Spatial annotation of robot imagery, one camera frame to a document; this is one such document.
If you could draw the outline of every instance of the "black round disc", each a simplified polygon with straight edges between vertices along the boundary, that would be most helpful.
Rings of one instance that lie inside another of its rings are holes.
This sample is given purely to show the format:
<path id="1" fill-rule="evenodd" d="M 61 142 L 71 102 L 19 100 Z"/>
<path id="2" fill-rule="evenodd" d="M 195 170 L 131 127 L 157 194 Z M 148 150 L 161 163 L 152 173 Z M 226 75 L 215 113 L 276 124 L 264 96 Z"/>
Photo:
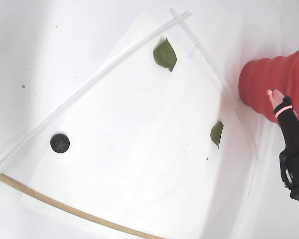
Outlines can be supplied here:
<path id="1" fill-rule="evenodd" d="M 70 147 L 70 140 L 64 134 L 58 133 L 51 138 L 50 144 L 54 152 L 64 153 Z"/>

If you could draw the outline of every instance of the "white enclosure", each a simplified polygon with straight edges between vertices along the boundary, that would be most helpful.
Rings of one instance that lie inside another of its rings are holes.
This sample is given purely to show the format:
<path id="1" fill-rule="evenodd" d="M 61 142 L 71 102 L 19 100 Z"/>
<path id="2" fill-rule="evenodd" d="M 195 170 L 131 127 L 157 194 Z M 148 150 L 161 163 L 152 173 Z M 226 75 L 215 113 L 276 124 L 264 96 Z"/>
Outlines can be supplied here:
<path id="1" fill-rule="evenodd" d="M 173 72 L 152 55 L 166 37 Z M 238 94 L 248 61 L 296 50 L 299 0 L 0 0 L 0 170 L 148 238 L 299 238 L 280 128 Z M 66 153 L 52 151 L 56 133 Z M 9 238 L 140 237 L 0 181 Z"/>

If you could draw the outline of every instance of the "leaf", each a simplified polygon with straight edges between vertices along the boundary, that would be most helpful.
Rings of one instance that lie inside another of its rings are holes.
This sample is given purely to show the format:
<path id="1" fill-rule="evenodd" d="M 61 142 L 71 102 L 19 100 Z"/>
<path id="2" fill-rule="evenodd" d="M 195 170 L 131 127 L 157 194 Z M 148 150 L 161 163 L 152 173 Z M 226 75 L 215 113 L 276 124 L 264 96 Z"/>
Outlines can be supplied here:
<path id="1" fill-rule="evenodd" d="M 218 121 L 214 127 L 211 129 L 210 138 L 217 145 L 219 149 L 220 137 L 221 133 L 223 132 L 224 124 L 221 121 Z"/>
<path id="2" fill-rule="evenodd" d="M 173 71 L 177 58 L 167 38 L 162 44 L 154 49 L 153 56 L 157 64 L 162 67 L 168 68 L 170 72 Z"/>

